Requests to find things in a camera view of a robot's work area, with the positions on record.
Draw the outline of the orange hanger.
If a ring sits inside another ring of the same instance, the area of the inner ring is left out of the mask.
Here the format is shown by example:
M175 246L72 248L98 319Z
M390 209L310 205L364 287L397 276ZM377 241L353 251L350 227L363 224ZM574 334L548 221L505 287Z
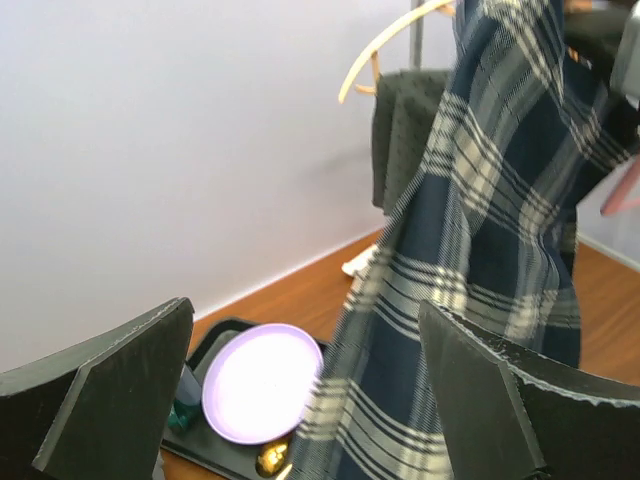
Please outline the orange hanger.
M573 60L574 62L583 65L585 67L587 67L588 69L592 68L592 63L589 59L587 59L586 57L582 56L578 51L576 51L575 49L568 47L567 48L567 53L570 57L571 60Z

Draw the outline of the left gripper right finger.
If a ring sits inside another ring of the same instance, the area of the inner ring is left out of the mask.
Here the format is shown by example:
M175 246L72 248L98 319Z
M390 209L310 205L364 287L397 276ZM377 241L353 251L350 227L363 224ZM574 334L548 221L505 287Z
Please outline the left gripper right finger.
M425 302L418 317L457 479L636 479L639 389Z

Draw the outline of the pink hanger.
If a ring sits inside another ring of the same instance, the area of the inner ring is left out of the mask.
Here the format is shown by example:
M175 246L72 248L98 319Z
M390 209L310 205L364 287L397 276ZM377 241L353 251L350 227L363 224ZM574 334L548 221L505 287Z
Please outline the pink hanger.
M629 199L629 195L639 181L639 167L639 158L636 158L602 204L600 208L602 216L612 216L639 205L639 198Z

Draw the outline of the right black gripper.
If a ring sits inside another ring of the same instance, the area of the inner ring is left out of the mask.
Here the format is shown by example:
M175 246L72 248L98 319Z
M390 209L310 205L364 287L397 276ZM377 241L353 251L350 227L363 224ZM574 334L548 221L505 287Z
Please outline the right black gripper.
M608 84L605 131L631 155L639 153L639 2L605 1L597 27Z

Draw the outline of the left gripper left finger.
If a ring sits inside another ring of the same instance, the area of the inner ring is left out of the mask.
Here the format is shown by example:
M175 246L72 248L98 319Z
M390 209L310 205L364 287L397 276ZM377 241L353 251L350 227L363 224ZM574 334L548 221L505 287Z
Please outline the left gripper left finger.
M152 478L193 313L174 298L2 373L2 478Z

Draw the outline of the navy white plaid skirt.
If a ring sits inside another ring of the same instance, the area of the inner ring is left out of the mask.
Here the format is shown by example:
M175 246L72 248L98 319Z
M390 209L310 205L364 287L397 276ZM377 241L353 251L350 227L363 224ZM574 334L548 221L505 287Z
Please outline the navy white plaid skirt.
M637 110L572 59L560 1L463 1L417 173L347 296L293 479L449 479L429 303L577 367L577 206L639 149Z

